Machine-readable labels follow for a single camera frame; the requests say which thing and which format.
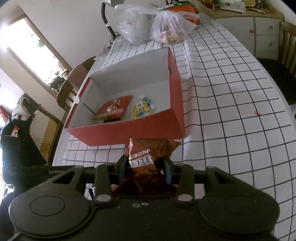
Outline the brown red chip bag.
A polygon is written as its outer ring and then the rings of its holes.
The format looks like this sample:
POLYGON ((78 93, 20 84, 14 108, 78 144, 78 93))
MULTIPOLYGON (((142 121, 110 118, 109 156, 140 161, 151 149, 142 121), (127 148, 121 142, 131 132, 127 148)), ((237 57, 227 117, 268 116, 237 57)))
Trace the brown red chip bag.
POLYGON ((120 196, 154 196, 168 184, 165 159, 181 143, 167 138, 130 138, 123 161, 115 165, 119 177, 111 190, 120 196))

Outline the white sideboard cabinet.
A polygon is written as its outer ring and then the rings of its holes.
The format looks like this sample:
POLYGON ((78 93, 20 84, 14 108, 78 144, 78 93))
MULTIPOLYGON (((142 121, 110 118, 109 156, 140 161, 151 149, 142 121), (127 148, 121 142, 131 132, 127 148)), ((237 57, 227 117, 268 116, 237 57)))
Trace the white sideboard cabinet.
POLYGON ((256 58, 278 58, 282 12, 267 6, 265 13, 246 10, 245 13, 222 10, 215 6, 213 18, 236 37, 256 58))

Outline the tissue box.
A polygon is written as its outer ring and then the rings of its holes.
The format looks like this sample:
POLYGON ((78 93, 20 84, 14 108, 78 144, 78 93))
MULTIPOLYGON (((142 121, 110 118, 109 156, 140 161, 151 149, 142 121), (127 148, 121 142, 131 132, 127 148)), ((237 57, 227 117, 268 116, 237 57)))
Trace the tissue box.
POLYGON ((219 6, 222 10, 245 13, 246 6, 242 1, 220 0, 219 6))

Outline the yellow minion snack pack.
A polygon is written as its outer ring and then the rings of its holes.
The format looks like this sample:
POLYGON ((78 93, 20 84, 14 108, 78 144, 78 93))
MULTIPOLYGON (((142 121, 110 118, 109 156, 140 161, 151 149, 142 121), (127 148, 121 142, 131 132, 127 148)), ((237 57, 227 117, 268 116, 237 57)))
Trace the yellow minion snack pack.
POLYGON ((132 120, 138 120, 151 115, 154 106, 146 101, 139 101, 132 109, 132 120))

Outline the red snack bag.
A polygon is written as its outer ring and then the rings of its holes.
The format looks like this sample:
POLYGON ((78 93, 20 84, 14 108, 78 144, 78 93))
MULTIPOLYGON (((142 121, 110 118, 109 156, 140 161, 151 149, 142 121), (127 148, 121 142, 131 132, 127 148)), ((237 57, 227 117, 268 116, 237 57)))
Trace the red snack bag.
POLYGON ((132 95, 125 95, 115 99, 106 101, 103 106, 97 111, 95 115, 98 114, 121 114, 121 116, 127 110, 130 101, 132 100, 132 95))

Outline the red cardboard box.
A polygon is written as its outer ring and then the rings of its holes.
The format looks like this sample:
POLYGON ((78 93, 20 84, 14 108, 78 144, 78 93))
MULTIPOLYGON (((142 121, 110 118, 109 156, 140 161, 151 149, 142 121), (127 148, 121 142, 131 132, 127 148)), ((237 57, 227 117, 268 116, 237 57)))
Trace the red cardboard box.
POLYGON ((185 136, 181 77, 169 48, 92 68, 65 130, 89 146, 185 136))

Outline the wooden chair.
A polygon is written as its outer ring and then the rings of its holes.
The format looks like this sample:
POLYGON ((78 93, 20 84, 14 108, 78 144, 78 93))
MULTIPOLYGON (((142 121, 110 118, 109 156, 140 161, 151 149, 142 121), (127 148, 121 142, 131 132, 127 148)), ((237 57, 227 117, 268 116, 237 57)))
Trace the wooden chair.
POLYGON ((82 86, 82 83, 91 67, 95 63, 95 56, 85 60, 83 63, 77 65, 72 71, 69 73, 67 79, 62 84, 58 96, 57 96, 57 104, 64 109, 64 111, 70 111, 69 103, 73 103, 75 97, 77 95, 78 90, 82 86))
POLYGON ((259 62, 284 95, 288 105, 295 104, 295 25, 280 22, 277 59, 259 58, 259 62))

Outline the silver desk lamp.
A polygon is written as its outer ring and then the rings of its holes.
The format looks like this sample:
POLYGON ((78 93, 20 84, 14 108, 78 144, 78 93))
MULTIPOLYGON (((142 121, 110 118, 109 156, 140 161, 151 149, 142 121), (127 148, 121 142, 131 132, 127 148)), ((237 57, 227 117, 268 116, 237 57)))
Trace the silver desk lamp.
POLYGON ((115 16, 115 7, 120 4, 124 4, 125 0, 102 0, 101 1, 101 18, 102 21, 111 35, 111 40, 115 40, 119 35, 112 28, 112 23, 114 23, 115 16))

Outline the right wooden chair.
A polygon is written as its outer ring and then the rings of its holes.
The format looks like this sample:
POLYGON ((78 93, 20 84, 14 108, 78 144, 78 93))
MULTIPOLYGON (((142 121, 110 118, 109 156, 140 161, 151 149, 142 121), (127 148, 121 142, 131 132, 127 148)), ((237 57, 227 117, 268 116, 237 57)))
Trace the right wooden chair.
POLYGON ((295 25, 280 22, 277 59, 259 58, 259 62, 284 95, 288 105, 295 104, 295 25))

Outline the clear plastic bag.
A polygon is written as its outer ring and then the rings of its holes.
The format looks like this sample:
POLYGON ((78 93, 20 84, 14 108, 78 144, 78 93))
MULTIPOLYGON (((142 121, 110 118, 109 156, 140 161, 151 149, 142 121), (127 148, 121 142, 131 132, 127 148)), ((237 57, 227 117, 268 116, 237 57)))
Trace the clear plastic bag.
POLYGON ((119 12, 118 32, 133 45, 149 42, 150 31, 158 11, 134 4, 118 4, 115 10, 119 12))

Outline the black backpack on chair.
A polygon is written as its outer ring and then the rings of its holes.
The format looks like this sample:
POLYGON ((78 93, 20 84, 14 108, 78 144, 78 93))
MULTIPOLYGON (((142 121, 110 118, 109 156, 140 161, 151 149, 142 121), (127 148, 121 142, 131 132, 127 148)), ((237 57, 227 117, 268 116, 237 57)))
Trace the black backpack on chair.
POLYGON ((19 178, 17 169, 47 164, 30 135, 32 121, 32 116, 27 120, 14 119, 1 132, 3 177, 8 185, 19 178))

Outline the left wooden chair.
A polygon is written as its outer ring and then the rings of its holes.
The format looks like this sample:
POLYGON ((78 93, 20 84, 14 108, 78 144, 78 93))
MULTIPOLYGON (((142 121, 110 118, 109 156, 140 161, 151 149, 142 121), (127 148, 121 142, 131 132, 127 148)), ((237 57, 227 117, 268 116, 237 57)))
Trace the left wooden chair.
POLYGON ((57 104, 64 109, 64 111, 70 111, 69 103, 73 103, 75 97, 77 95, 78 90, 82 86, 82 83, 91 67, 95 63, 95 56, 85 60, 83 63, 77 65, 72 71, 69 73, 67 79, 62 84, 58 96, 57 96, 57 104))

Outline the pink snack plastic bag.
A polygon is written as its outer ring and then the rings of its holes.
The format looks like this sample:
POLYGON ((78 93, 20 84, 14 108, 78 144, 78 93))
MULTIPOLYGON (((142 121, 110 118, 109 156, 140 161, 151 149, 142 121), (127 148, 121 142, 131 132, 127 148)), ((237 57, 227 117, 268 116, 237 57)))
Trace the pink snack plastic bag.
POLYGON ((151 40, 162 44, 175 44, 185 40, 197 28, 200 16, 186 11, 158 11, 149 33, 151 40))

